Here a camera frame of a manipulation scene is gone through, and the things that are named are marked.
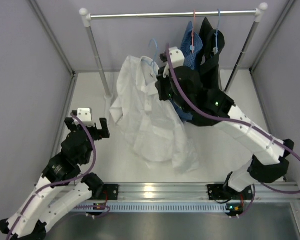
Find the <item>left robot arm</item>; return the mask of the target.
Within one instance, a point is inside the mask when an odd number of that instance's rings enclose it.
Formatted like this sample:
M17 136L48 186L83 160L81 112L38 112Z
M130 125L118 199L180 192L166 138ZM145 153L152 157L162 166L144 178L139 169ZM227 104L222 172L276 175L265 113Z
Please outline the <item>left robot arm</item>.
M35 188L20 209L0 221L0 231L8 240L43 240L47 233L71 210L89 199L99 199L104 182L89 168L95 165L95 142L108 139L106 118L100 118L101 129L90 118L67 117L70 133L61 143L61 151L51 158Z

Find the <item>white shirt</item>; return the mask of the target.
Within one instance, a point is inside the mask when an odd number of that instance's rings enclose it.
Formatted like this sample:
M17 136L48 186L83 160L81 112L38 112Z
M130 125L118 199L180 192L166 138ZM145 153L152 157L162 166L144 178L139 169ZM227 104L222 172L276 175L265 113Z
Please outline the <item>white shirt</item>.
M179 174L200 166L194 142L170 101L161 101L155 86L157 64L129 55L116 82L110 114L134 153L152 163L171 162Z

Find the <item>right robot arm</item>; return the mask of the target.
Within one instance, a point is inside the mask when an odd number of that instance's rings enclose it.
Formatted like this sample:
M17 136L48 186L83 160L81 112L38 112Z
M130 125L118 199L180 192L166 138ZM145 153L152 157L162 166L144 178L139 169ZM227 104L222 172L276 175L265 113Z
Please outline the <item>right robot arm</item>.
M205 78L187 66L159 69L155 84L159 98L170 100L192 115L197 127L215 127L248 149L252 157L240 169L230 172L221 196L233 199L255 183L271 184L283 178L289 169L287 157L295 143L280 140L250 120L235 101L220 90L218 82Z

